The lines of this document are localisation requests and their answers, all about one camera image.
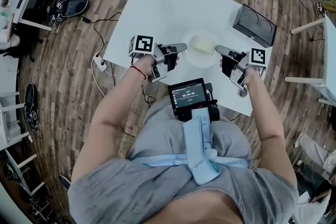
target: shoe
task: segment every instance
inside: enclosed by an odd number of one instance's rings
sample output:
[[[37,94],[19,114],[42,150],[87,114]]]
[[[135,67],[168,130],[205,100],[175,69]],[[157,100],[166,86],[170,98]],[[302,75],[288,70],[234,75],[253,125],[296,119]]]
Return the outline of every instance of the shoe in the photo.
[[[67,178],[66,176],[63,176],[63,175],[59,175],[58,176],[58,179],[61,183],[61,185],[66,189],[68,190],[70,188],[70,185],[71,185],[71,181],[69,178]]]
[[[303,137],[303,133],[300,133],[298,138],[295,140],[294,147],[297,148],[300,145],[300,140]]]

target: gray t-shirt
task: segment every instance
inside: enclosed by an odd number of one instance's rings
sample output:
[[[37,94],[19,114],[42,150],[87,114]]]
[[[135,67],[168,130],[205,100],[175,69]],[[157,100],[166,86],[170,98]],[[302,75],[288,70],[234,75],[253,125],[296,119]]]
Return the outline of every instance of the gray t-shirt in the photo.
[[[221,118],[211,128],[218,156],[250,158],[250,146],[235,124]],[[199,186],[185,165],[146,167],[130,161],[184,152],[182,122],[174,117],[169,99],[164,99],[151,107],[128,159],[111,159],[70,186],[72,217],[78,224],[141,223],[172,200],[200,190],[227,194],[245,223],[284,224],[291,217],[297,190],[266,169],[221,166],[220,176]]]

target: table leg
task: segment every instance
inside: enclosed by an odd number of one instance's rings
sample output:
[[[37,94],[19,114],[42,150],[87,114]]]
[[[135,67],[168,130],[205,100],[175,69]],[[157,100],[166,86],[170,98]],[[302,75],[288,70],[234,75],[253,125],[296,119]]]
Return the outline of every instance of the table leg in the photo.
[[[44,185],[45,183],[42,182],[40,185],[38,185],[36,188],[34,188],[34,190],[31,192],[31,195],[34,195],[35,192],[37,192],[39,189],[41,189],[41,187]]]
[[[13,146],[14,144],[20,142],[22,140],[22,138],[26,137],[29,135],[29,132],[26,132],[24,134],[20,134],[18,136],[14,136],[13,138],[11,138],[9,141],[8,141],[8,146]]]
[[[24,19],[20,19],[18,22],[22,23],[22,24],[25,24],[25,25],[30,25],[30,26],[34,26],[34,27],[37,27],[37,28],[40,28],[40,29],[44,29],[44,30],[47,30],[47,31],[51,31],[52,30],[52,28],[49,27],[49,26],[37,24],[35,22],[31,22],[31,21],[24,20]]]
[[[294,83],[306,83],[306,84],[323,84],[323,79],[312,79],[312,78],[295,78],[295,77],[285,77],[285,81]]]
[[[33,156],[29,157],[28,159],[24,160],[23,162],[19,163],[17,165],[17,167],[21,168],[23,166],[25,166],[27,163],[31,162],[33,159],[35,159],[37,157],[36,154],[34,154]]]
[[[19,95],[19,94],[20,94],[20,92],[3,92],[3,93],[0,93],[0,98],[16,96],[16,95]]]
[[[318,101],[322,104],[327,104],[327,105],[334,105],[332,102],[326,100],[326,99],[321,99],[319,98]]]
[[[25,106],[24,103],[22,103],[22,104],[14,104],[14,105],[9,105],[9,106],[4,106],[2,108],[2,110],[3,110],[3,112],[7,112],[7,111],[10,111],[10,110],[23,108],[24,106]]]
[[[302,31],[304,31],[304,30],[306,30],[308,28],[314,27],[314,26],[319,25],[319,24],[323,24],[323,22],[324,22],[324,18],[316,20],[316,21],[311,22],[311,23],[308,23],[306,25],[302,25],[302,26],[300,26],[298,28],[292,29],[290,31],[290,33],[292,35],[295,35],[295,34],[300,33],[300,32],[302,32]]]

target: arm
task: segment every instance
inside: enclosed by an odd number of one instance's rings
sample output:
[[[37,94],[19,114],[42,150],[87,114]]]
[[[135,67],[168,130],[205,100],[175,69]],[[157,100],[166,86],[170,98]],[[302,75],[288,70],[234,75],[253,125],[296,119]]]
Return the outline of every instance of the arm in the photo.
[[[9,41],[12,37],[12,32],[13,32],[13,19],[14,19],[14,13],[11,14],[10,18],[9,18],[9,24],[7,26],[7,30],[6,30],[6,38],[7,41]]]
[[[286,152],[284,127],[267,89],[257,72],[249,67],[245,71],[256,126],[261,142],[259,168],[265,168],[289,180],[294,187],[297,181]]]
[[[134,64],[145,75],[150,75],[154,59],[145,56]],[[115,141],[118,128],[129,113],[131,105],[141,91],[142,73],[130,68],[122,81],[99,103],[89,129],[88,138],[73,168],[71,182],[77,181],[95,167],[118,157]]]

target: white chair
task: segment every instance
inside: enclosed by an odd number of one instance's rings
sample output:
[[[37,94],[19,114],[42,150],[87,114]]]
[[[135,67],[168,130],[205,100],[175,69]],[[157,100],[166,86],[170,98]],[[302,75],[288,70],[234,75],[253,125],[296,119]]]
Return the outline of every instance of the white chair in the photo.
[[[13,169],[15,170],[18,178],[21,180],[22,183],[22,187],[23,189],[30,195],[34,195],[35,192],[37,192],[40,188],[42,188],[42,186],[45,184],[44,182],[41,182],[35,189],[33,189],[32,191],[30,191],[24,177],[23,174],[25,172],[28,171],[28,169],[25,169],[23,172],[21,171],[21,168],[23,166],[25,166],[27,163],[31,162],[33,159],[35,159],[37,157],[36,154],[34,154],[33,156],[29,157],[28,159],[24,160],[23,162],[17,164],[16,161],[13,159],[13,157],[11,156],[11,154],[8,152],[8,150],[5,150],[8,160],[10,162],[10,164],[12,165]]]
[[[19,95],[19,92],[0,93],[0,98],[12,97],[16,95]],[[29,135],[29,132],[24,134],[21,134],[21,132],[18,133],[17,130],[15,130],[13,127],[16,123],[19,122],[19,120],[7,122],[7,117],[5,114],[8,111],[20,109],[24,106],[24,103],[2,106],[0,102],[0,151],[20,142],[23,137]]]

